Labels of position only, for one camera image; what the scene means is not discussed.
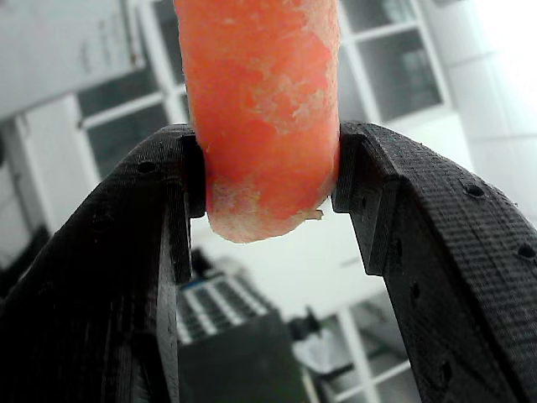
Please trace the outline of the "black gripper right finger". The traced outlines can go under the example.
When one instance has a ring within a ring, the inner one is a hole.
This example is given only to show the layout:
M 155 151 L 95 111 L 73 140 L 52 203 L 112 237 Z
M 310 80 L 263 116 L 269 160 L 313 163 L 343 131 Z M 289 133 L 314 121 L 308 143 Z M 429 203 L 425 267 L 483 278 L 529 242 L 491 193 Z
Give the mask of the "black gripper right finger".
M 498 188 L 402 134 L 340 127 L 331 202 L 383 279 L 424 402 L 536 399 L 536 230 Z

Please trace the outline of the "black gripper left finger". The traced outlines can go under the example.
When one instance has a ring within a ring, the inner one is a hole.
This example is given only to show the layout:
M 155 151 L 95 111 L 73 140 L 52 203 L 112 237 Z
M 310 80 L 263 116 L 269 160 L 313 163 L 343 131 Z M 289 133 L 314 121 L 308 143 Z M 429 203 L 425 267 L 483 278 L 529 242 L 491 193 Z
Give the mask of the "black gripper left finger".
M 193 129 L 135 147 L 41 249 L 1 307 L 4 402 L 176 402 L 176 289 L 205 212 Z

